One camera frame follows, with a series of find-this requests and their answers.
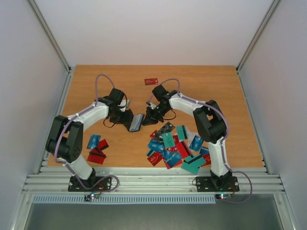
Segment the black leather card holder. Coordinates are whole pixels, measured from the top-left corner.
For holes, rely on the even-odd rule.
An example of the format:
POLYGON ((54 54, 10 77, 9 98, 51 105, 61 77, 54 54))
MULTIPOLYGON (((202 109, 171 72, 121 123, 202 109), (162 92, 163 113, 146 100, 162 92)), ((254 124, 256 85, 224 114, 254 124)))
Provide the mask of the black leather card holder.
POLYGON ((138 132, 141 128, 143 118, 144 118, 143 114, 134 115, 128 131, 129 132, 138 132))

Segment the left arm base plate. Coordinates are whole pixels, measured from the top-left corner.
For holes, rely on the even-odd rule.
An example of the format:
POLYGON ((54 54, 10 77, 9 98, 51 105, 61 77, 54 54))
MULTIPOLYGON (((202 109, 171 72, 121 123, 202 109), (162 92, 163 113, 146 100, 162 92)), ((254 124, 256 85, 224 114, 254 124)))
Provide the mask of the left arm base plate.
POLYGON ((97 192, 100 190, 107 191, 111 189, 112 178, 96 176, 95 178, 89 178, 88 180, 82 180, 81 183, 75 176, 72 176, 69 181, 68 191, 69 192, 97 192))

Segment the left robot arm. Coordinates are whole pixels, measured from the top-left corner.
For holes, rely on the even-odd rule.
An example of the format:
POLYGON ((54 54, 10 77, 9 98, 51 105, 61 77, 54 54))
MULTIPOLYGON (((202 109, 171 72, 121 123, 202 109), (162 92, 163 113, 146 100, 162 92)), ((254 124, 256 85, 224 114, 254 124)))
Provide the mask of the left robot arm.
POLYGON ((74 115, 58 115, 54 118, 46 142, 46 151, 80 178, 79 184, 84 190, 93 190, 97 183, 97 179, 92 176, 93 168, 81 154, 84 131, 106 118, 131 131, 133 113, 128 105, 125 93, 113 88, 108 96, 99 97, 84 110, 74 115))

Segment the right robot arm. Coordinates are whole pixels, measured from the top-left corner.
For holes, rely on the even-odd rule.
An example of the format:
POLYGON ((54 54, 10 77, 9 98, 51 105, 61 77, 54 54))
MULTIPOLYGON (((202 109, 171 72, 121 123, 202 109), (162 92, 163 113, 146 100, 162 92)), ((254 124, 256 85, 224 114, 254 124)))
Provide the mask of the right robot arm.
POLYGON ((159 121, 163 122, 165 114, 172 109, 194 117, 198 134, 208 144, 212 162, 210 170, 212 186, 217 190, 228 186, 228 179, 232 177, 225 151, 228 123, 217 102, 197 101, 176 90, 169 92, 162 85, 156 86, 152 94, 159 104, 152 106, 151 102, 147 102, 146 115, 142 124, 148 126, 155 125, 159 121))

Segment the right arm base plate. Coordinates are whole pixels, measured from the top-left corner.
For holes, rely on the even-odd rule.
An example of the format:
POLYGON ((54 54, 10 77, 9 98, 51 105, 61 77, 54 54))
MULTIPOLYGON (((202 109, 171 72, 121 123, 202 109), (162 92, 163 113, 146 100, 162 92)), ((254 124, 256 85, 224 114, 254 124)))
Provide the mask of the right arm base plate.
POLYGON ((238 180, 231 176, 228 180, 217 180, 209 176, 198 176, 196 188, 198 192, 239 192, 238 180))

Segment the teal card front pile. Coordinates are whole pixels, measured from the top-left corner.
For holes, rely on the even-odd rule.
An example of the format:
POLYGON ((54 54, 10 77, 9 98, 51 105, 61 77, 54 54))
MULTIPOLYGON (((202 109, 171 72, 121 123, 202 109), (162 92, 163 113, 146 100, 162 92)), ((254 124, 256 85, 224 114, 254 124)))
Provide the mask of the teal card front pile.
POLYGON ((189 173, 197 175, 202 165, 206 163, 205 159, 201 156, 188 156, 183 160, 181 168, 189 173))

